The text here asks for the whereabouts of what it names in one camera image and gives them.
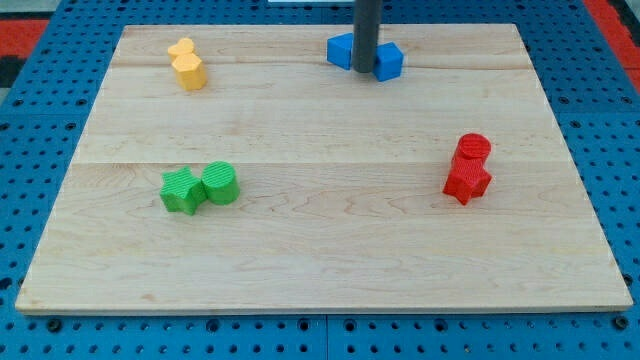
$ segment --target blue block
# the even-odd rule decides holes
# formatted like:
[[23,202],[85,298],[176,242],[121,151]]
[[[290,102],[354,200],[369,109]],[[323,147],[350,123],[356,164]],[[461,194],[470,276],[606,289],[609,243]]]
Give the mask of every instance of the blue block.
[[373,74],[378,81],[387,81],[396,78],[402,73],[402,60],[404,55],[395,43],[378,45],[376,50],[376,64]]
[[353,34],[343,34],[327,40],[327,61],[345,70],[351,68]]

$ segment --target wood grain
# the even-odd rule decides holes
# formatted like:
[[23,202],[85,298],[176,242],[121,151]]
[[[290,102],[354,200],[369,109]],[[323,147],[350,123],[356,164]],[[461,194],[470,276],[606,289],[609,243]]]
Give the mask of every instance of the wood grain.
[[[16,307],[25,314],[503,313],[632,304],[515,26],[384,25],[378,83],[325,60],[347,26],[131,26]],[[166,48],[194,39],[209,84]],[[489,137],[487,194],[441,189]],[[240,198],[167,213],[161,174],[232,162]]]

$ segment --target wooden board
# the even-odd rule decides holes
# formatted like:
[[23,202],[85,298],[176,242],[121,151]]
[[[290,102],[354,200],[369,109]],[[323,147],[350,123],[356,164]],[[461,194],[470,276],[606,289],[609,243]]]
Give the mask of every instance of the wooden board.
[[[348,26],[130,26],[22,286],[25,314],[501,313],[632,304],[512,25],[385,25],[378,83],[325,60]],[[196,42],[186,93],[165,53]],[[486,196],[441,193],[491,139]],[[232,205],[167,213],[161,173],[236,166]]]

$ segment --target metal rod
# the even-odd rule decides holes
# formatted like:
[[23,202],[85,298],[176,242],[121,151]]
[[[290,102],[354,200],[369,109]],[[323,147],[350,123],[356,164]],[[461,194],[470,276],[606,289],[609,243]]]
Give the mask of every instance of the metal rod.
[[357,72],[373,71],[381,18],[382,0],[355,1],[351,62]]

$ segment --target yellow object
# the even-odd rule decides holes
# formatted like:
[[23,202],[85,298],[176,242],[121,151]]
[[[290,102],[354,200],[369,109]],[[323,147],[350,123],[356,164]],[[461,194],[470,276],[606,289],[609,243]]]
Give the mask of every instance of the yellow object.
[[204,71],[202,59],[195,54],[180,55],[171,66],[176,73],[176,81],[187,91],[202,89],[207,83],[207,73]]
[[195,54],[196,46],[193,43],[193,40],[189,38],[182,38],[178,40],[178,43],[169,46],[169,49],[167,49],[167,53],[169,54],[169,57],[173,62],[180,55]]

